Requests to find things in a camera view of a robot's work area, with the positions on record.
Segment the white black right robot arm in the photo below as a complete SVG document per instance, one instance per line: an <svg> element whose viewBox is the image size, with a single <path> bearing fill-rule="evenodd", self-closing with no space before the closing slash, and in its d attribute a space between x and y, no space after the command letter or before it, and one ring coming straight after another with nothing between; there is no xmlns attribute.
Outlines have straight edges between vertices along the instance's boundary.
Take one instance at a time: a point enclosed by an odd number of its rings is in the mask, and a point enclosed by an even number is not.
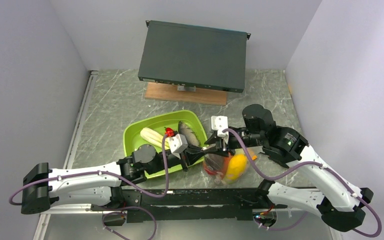
<svg viewBox="0 0 384 240"><path fill-rule="evenodd" d="M284 167L286 174L297 171L305 175L315 190L288 187L278 176L262 176L255 191L256 203L262 208L286 205L321 218L329 227L340 231L356 231L364 222L373 192L357 187L333 170L298 131L278 126L270 110L251 104L242 111L244 127L229 126L226 116L212 116L213 131L207 144L217 153L236 149L247 151L260 147L263 154Z"/></svg>

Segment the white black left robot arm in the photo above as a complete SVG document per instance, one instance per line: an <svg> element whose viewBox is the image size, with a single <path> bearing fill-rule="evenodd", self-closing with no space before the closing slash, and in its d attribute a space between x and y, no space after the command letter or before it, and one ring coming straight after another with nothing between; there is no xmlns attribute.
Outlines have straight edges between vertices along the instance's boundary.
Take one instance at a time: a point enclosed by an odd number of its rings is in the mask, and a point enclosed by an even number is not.
<svg viewBox="0 0 384 240"><path fill-rule="evenodd" d="M23 179L20 212L32 215L69 204L117 210L127 205L123 186L137 185L146 181L146 174L176 165L186 170L204 155L204 147L192 144L179 153L157 152L152 145L143 144L130 156L95 167L51 169L48 163L39 163Z"/></svg>

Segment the clear pink zip top bag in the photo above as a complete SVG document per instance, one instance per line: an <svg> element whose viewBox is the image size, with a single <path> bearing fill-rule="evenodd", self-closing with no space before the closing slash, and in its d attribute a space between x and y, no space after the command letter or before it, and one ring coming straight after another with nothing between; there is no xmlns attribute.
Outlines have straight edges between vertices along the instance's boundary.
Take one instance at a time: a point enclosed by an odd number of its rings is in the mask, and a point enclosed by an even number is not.
<svg viewBox="0 0 384 240"><path fill-rule="evenodd" d="M210 175L216 184L229 185L237 181L249 168L249 160L242 148L235 154L223 157L207 154L202 163L203 170Z"/></svg>

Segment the red tomato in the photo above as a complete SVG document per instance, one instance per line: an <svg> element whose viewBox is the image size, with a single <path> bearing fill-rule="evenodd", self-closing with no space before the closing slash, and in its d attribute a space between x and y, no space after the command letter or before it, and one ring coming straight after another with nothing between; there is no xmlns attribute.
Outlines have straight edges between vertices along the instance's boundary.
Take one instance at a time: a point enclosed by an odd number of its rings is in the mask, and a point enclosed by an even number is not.
<svg viewBox="0 0 384 240"><path fill-rule="evenodd" d="M204 171L210 175L210 176L219 176L220 173L218 171L215 171L215 170L210 170L208 168L205 168Z"/></svg>

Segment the grey toy fish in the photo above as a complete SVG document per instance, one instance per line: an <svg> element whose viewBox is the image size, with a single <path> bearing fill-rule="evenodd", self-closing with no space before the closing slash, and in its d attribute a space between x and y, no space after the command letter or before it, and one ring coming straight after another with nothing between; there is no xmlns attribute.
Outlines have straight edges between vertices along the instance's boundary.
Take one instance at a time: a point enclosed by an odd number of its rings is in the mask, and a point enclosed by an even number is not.
<svg viewBox="0 0 384 240"><path fill-rule="evenodd" d="M189 145L196 147L200 146L200 141L198 140L196 133L183 121L178 122L178 133L185 136Z"/></svg>

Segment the orange red chili pepper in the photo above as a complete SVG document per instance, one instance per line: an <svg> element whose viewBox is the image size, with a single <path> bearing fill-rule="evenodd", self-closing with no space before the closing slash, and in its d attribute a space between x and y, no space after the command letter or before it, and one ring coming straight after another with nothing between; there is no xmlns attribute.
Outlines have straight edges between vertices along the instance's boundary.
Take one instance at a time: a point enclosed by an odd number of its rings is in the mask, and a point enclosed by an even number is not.
<svg viewBox="0 0 384 240"><path fill-rule="evenodd" d="M225 176L227 171L228 171L228 167L229 167L229 163L232 159L232 155L228 155L228 157L221 157L221 167L220 167L220 170L219 172L221 173L222 176Z"/></svg>

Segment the yellow bell pepper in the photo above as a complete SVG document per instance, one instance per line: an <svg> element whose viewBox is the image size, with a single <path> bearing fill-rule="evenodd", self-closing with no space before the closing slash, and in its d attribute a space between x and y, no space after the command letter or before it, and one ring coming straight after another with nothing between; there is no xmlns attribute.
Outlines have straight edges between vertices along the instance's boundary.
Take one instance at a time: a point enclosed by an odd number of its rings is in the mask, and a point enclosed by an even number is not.
<svg viewBox="0 0 384 240"><path fill-rule="evenodd" d="M244 154L236 154L232 156L226 175L223 177L223 182L232 184L237 181L248 169L248 158Z"/></svg>

